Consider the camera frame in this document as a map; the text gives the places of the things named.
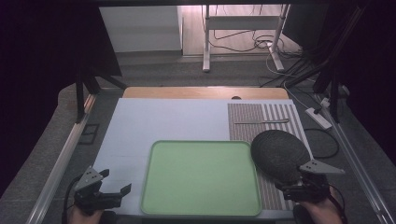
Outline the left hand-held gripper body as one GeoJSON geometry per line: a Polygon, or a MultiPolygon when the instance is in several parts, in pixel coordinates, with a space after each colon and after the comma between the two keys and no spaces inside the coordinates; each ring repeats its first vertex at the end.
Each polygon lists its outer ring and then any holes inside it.
{"type": "Polygon", "coordinates": [[[120,207],[122,196],[119,192],[101,192],[102,180],[99,178],[99,172],[89,167],[74,188],[75,206],[88,216],[98,210],[120,207]]]}

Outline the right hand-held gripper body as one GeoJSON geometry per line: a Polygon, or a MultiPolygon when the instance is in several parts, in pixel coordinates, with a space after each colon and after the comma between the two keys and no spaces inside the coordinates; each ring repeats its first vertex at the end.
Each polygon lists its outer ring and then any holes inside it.
{"type": "Polygon", "coordinates": [[[327,175],[344,175],[346,173],[343,169],[317,160],[300,165],[297,171],[300,174],[300,179],[294,185],[301,188],[282,191],[284,199],[311,203],[319,203],[331,196],[327,175]]]}

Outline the dark grey round plate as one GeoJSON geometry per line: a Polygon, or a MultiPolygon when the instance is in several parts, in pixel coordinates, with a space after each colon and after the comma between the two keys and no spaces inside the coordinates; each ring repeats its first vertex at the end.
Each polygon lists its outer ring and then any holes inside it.
{"type": "Polygon", "coordinates": [[[251,143],[250,154],[260,171],[280,183],[296,182],[298,167],[311,160],[300,139],[280,130],[259,133],[251,143]]]}

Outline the person's left hand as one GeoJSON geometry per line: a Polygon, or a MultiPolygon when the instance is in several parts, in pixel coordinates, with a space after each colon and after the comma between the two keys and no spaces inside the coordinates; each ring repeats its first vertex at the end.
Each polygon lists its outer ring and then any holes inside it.
{"type": "Polygon", "coordinates": [[[68,216],[68,224],[99,224],[103,210],[95,211],[91,216],[86,215],[78,207],[74,206],[68,216]]]}

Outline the person's right hand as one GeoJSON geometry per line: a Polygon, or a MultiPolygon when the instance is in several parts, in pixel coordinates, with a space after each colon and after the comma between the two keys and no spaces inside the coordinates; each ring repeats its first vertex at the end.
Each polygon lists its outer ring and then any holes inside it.
{"type": "Polygon", "coordinates": [[[298,224],[343,224],[338,208],[330,199],[319,203],[299,202],[296,214],[298,224]]]}

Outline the black floor plate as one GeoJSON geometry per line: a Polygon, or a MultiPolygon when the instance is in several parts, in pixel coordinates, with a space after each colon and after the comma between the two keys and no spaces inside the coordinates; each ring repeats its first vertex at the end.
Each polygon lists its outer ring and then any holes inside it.
{"type": "Polygon", "coordinates": [[[80,145],[92,145],[98,134],[99,124],[86,124],[80,135],[78,143],[80,145]]]}

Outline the silver table knife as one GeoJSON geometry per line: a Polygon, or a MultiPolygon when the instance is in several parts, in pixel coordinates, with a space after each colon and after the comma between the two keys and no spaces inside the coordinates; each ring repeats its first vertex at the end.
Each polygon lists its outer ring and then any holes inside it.
{"type": "Polygon", "coordinates": [[[288,123],[289,119],[269,119],[269,120],[242,120],[235,121],[234,124],[265,124],[265,123],[288,123]]]}

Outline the white power strip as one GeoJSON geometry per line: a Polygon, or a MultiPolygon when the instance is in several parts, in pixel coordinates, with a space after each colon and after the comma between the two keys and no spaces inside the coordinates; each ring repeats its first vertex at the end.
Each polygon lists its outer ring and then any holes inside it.
{"type": "Polygon", "coordinates": [[[307,108],[305,113],[323,130],[328,130],[332,127],[329,121],[327,121],[323,116],[319,114],[319,112],[313,107],[307,108]]]}

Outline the striped woven placemat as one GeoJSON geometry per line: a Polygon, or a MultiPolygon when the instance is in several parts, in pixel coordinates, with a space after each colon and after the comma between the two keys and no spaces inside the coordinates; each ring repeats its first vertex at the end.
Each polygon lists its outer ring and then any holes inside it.
{"type": "MultiPolygon", "coordinates": [[[[291,133],[302,141],[309,158],[312,152],[307,142],[296,106],[287,101],[275,103],[228,104],[229,133],[231,140],[251,143],[259,133],[268,130],[281,130],[291,133]]],[[[285,201],[283,193],[274,181],[257,169],[263,210],[291,211],[293,201],[285,201]]]]}

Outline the green tray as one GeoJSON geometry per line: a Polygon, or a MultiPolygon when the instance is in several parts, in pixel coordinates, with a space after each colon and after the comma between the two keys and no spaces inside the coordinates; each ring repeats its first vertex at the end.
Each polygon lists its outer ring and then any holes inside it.
{"type": "Polygon", "coordinates": [[[161,216],[255,217],[261,194],[250,144],[158,141],[142,193],[144,213],[161,216]]]}

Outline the light blue table sheet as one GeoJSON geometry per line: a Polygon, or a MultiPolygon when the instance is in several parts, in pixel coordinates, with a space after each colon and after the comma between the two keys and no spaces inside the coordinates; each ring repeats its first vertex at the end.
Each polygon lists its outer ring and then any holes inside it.
{"type": "MultiPolygon", "coordinates": [[[[94,162],[97,170],[110,172],[102,191],[116,191],[132,185],[116,213],[136,217],[185,217],[146,214],[141,209],[142,193],[152,145],[158,141],[241,141],[231,140],[228,104],[275,103],[290,100],[193,100],[119,99],[104,141],[94,162]]],[[[219,217],[253,220],[290,219],[291,211],[261,210],[255,217],[219,217]]]]}

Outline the black metal stand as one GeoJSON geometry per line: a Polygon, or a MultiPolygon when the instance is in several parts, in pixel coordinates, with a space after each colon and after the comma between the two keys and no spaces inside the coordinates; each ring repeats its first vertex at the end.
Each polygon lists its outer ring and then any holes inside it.
{"type": "Polygon", "coordinates": [[[77,119],[76,123],[81,123],[85,116],[84,89],[90,94],[100,92],[97,77],[113,84],[121,90],[126,90],[128,86],[117,80],[115,76],[120,77],[121,71],[117,57],[112,49],[105,49],[98,52],[81,53],[76,58],[76,96],[77,96],[77,119]]]}
{"type": "Polygon", "coordinates": [[[284,89],[289,89],[309,79],[313,75],[318,74],[318,79],[313,85],[313,91],[314,93],[323,93],[328,87],[330,87],[330,114],[336,122],[339,121],[337,111],[339,99],[339,75],[336,73],[336,63],[339,61],[341,52],[364,10],[365,7],[363,6],[359,6],[357,4],[353,5],[350,11],[346,14],[346,21],[343,23],[341,33],[336,38],[335,44],[328,54],[328,57],[310,71],[303,73],[290,82],[284,83],[284,89]]]}

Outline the white cabinet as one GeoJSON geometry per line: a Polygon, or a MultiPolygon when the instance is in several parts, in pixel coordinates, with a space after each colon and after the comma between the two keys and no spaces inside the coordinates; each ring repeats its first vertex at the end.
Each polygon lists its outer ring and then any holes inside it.
{"type": "Polygon", "coordinates": [[[179,8],[100,7],[116,52],[182,50],[179,8]]]}

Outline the metal floor rail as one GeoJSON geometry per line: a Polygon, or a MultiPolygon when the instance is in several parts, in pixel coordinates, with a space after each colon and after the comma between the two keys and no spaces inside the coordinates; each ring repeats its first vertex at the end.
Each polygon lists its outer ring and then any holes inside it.
{"type": "Polygon", "coordinates": [[[361,186],[362,196],[355,189],[351,191],[348,219],[352,224],[396,224],[396,167],[346,103],[339,105],[339,122],[327,107],[322,114],[332,124],[332,132],[361,186]]]}
{"type": "Polygon", "coordinates": [[[66,167],[74,153],[78,144],[78,139],[82,134],[83,129],[89,119],[89,116],[94,106],[96,94],[89,94],[83,104],[83,116],[79,123],[75,123],[70,134],[68,135],[64,146],[58,156],[57,161],[49,173],[49,177],[41,190],[35,205],[26,220],[25,224],[41,224],[45,215],[48,212],[50,203],[59,187],[61,180],[64,176],[66,167]]]}

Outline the white desk frame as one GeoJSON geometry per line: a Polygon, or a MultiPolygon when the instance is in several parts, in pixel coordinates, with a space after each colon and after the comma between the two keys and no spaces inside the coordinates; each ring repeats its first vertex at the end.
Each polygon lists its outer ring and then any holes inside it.
{"type": "Polygon", "coordinates": [[[278,41],[282,33],[284,23],[289,12],[290,5],[284,5],[278,16],[211,16],[209,5],[205,6],[204,31],[205,43],[203,50],[203,71],[210,71],[210,43],[209,33],[215,30],[273,30],[273,40],[266,47],[274,62],[277,72],[284,70],[283,63],[279,58],[278,41]]]}

